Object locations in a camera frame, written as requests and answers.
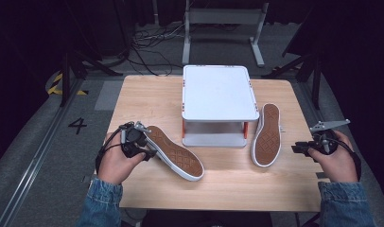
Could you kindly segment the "black canvas sneaker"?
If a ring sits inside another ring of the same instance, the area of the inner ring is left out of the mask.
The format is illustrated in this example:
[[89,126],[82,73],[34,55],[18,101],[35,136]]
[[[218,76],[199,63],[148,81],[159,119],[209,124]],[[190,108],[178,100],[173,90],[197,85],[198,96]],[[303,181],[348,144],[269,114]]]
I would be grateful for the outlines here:
[[156,155],[182,178],[199,181],[204,174],[201,160],[189,149],[174,143],[157,126],[148,126],[148,146],[157,151]]
[[252,143],[252,159],[257,166],[271,166],[281,149],[280,110],[266,103],[261,111]]

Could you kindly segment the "yellow and black floor tape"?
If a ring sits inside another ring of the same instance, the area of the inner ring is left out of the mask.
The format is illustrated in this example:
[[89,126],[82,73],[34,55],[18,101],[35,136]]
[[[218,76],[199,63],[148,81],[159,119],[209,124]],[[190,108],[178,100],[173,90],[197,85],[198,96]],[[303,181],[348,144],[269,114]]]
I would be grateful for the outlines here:
[[[63,94],[63,91],[58,88],[61,80],[62,80],[62,73],[58,73],[58,75],[56,75],[54,77],[51,86],[47,89],[47,93],[49,95],[52,95],[52,94],[62,95]],[[77,91],[78,96],[87,96],[88,94],[89,94],[89,92],[87,90],[78,90]]]

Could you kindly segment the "grey metal stand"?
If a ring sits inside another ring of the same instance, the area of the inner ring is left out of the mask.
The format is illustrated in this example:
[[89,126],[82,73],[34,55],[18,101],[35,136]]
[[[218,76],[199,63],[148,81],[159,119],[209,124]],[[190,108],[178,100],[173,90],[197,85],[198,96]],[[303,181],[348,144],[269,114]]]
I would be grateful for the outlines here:
[[192,8],[190,0],[185,0],[183,18],[184,41],[182,64],[189,64],[191,24],[227,24],[227,25],[255,25],[256,31],[249,39],[253,55],[258,67],[264,67],[264,59],[259,48],[259,38],[265,24],[269,3],[265,1],[261,9],[196,9]]

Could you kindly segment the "white shoe rack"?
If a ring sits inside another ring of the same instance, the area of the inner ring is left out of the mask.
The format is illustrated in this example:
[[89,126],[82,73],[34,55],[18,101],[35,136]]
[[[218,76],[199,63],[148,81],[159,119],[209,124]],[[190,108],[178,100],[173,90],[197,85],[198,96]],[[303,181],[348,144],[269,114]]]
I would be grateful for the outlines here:
[[182,118],[186,146],[245,147],[249,124],[259,118],[246,67],[185,66]]

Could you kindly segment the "black stand legs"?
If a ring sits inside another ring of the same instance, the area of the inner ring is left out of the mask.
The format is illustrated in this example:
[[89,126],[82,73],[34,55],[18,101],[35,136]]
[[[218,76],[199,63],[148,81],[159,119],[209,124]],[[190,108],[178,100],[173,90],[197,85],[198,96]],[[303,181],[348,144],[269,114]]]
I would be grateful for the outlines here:
[[66,105],[67,101],[70,98],[70,72],[73,72],[77,79],[85,79],[87,76],[86,67],[83,65],[84,61],[87,61],[92,66],[106,73],[109,76],[121,76],[121,73],[115,72],[109,67],[103,65],[98,61],[93,60],[92,58],[86,56],[85,54],[79,51],[76,51],[74,49],[66,51],[62,57],[62,107]]
[[301,67],[299,68],[298,73],[295,76],[297,81],[306,82],[310,76],[313,77],[311,101],[315,109],[319,110],[319,94],[322,72],[322,61],[320,54],[306,54],[282,67],[275,67],[269,74],[264,75],[263,79],[275,79],[298,65],[301,65]]

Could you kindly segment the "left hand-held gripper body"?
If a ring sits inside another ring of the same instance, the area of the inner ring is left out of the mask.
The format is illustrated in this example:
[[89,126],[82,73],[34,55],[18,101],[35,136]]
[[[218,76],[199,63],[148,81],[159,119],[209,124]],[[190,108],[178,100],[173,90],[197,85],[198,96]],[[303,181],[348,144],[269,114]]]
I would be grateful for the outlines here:
[[124,155],[131,158],[139,153],[143,153],[148,143],[147,134],[150,133],[140,121],[128,122],[119,127],[120,144]]

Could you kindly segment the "metal floor rail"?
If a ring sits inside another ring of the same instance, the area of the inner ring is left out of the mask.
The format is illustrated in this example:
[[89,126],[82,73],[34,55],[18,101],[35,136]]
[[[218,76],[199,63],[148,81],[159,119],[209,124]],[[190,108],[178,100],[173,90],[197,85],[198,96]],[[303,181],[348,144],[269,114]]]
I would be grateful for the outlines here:
[[26,195],[33,185],[41,167],[47,156],[52,140],[63,120],[66,113],[68,112],[71,102],[77,95],[79,88],[83,83],[83,79],[75,79],[74,84],[70,86],[69,97],[66,103],[59,107],[55,113],[52,121],[49,123],[46,133],[44,134],[43,140],[38,146],[34,156],[32,157],[26,171],[22,174],[21,181],[17,184],[15,191],[13,192],[3,214],[0,217],[0,227],[10,227],[11,223],[18,214]]

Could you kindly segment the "person's left hand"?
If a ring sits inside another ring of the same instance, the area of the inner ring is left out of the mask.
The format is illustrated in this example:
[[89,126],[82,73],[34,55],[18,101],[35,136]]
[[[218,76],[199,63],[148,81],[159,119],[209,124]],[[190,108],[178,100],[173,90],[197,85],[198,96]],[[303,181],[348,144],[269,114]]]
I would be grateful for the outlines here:
[[126,157],[119,144],[120,135],[117,134],[108,143],[109,149],[101,160],[97,177],[105,183],[122,184],[133,169],[145,159],[145,153],[139,153],[132,158]]

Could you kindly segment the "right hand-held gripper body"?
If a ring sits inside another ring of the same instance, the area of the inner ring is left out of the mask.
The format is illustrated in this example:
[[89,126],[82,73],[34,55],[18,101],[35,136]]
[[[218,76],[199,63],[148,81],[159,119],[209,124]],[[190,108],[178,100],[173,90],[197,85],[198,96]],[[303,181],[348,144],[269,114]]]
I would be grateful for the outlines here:
[[319,121],[315,126],[309,128],[312,134],[312,141],[309,142],[309,146],[325,155],[333,153],[338,147],[338,138],[334,129],[348,125],[349,123],[349,119],[326,122]]

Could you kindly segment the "person's right hand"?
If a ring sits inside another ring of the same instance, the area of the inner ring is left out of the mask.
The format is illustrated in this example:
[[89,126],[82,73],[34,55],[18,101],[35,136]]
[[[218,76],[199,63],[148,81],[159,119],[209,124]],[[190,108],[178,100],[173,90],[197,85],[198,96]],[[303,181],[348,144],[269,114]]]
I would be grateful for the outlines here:
[[317,161],[323,169],[325,176],[332,183],[357,183],[357,169],[350,151],[338,145],[337,149],[329,155],[324,155],[314,148],[308,154]]

